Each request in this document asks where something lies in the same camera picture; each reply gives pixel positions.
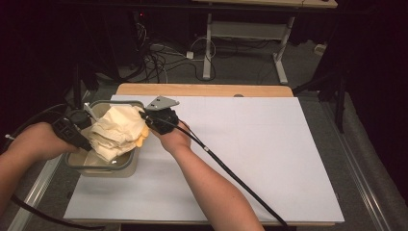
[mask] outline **cable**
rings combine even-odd
[[[22,131],[24,131],[25,128],[27,128],[28,126],[30,126],[31,124],[35,123],[37,120],[39,120],[42,116],[45,115],[53,115],[53,116],[63,116],[63,113],[60,112],[55,112],[54,110],[57,110],[59,108],[63,108],[64,111],[66,111],[66,108],[69,105],[67,104],[58,104],[55,106],[52,106],[48,109],[45,109],[44,111],[33,115],[32,117],[30,117],[27,121],[25,121],[23,124],[21,124],[12,134],[13,138],[16,138]],[[9,148],[10,144],[12,143],[12,141],[9,139],[3,146],[2,148],[2,152],[1,154],[3,154],[4,152],[7,151],[7,149]],[[58,218],[52,218],[51,216],[46,215],[45,213],[39,211],[38,209],[26,204],[24,201],[22,201],[21,199],[19,199],[15,194],[12,195],[11,201],[14,202],[16,205],[20,206],[21,208],[29,211],[30,213],[39,216],[40,218],[43,218],[45,220],[54,222],[54,223],[58,223],[64,226],[68,226],[68,227],[74,227],[74,228],[80,228],[80,229],[85,229],[85,230],[104,230],[104,226],[85,226],[85,225],[80,225],[80,224],[75,224],[75,223],[70,223]]]
[[[12,195],[12,202],[14,202],[16,205],[20,206],[21,208],[27,210],[28,212],[39,216],[40,218],[46,219],[46,220],[54,222],[54,223],[61,224],[63,226],[78,228],[78,229],[84,229],[84,230],[104,230],[105,229],[105,226],[85,226],[85,225],[81,225],[81,224],[70,223],[70,222],[67,222],[65,220],[58,219],[58,218],[52,218],[52,217],[46,215],[45,213],[37,210],[36,208],[31,207],[30,205],[26,204],[24,201],[20,200],[20,198],[18,198],[15,194]]]
[[[183,132],[184,134],[186,134],[187,136],[189,136],[193,141],[195,141],[198,145],[201,146],[201,148],[204,149],[204,151],[206,151],[216,162],[217,164],[219,164],[222,169],[224,169],[238,184],[240,184],[247,192],[249,192],[249,194],[251,194],[271,215],[273,215],[281,224],[283,227],[285,227],[285,229],[290,230],[288,223],[285,222],[278,214],[276,214],[276,212],[274,212],[267,204],[266,202],[261,199],[261,197],[259,197],[258,194],[256,194],[254,191],[252,191],[245,183],[243,180],[241,180],[228,166],[225,165],[224,162],[221,161],[221,159],[213,152],[210,150],[210,148],[208,148],[199,138],[198,136],[195,135],[195,133],[191,130],[191,128],[183,121],[181,121],[184,125],[186,125],[186,127],[189,129],[189,131],[191,132],[191,134],[184,130],[183,128],[181,128],[178,125],[172,124],[164,119],[158,118],[158,117],[151,117],[153,119],[157,119],[163,123],[169,124],[171,126],[173,126],[174,128],[180,130],[181,132]]]

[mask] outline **cloth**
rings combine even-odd
[[[142,108],[137,106],[112,106],[92,124],[89,142],[101,159],[110,162],[117,156],[142,146],[149,129],[139,111]]]

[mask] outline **plastic container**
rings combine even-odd
[[[143,104],[139,101],[96,101],[90,105],[96,116],[101,117],[113,105],[132,105],[143,108]],[[89,128],[81,131],[81,134],[88,138]],[[90,152],[81,148],[79,153],[67,153],[64,156],[65,163],[68,167],[73,168],[84,176],[94,177],[129,177],[136,171],[140,149],[134,148],[129,152],[115,158],[110,163],[100,159],[94,150]]]

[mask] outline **paper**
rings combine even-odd
[[[156,96],[113,99],[146,104]],[[180,102],[173,107],[180,119],[285,221],[344,221],[297,98],[167,97]],[[233,182],[201,147],[193,144],[192,149]],[[261,221],[276,220],[238,188]],[[142,147],[133,176],[81,176],[64,217],[206,220],[176,162],[154,136]]]

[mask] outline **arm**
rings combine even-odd
[[[158,135],[183,171],[195,199],[215,230],[264,230],[243,194],[191,151],[181,131]]]
[[[60,140],[48,123],[37,123],[22,132],[0,155],[0,217],[18,181],[32,164],[76,151],[78,148]]]

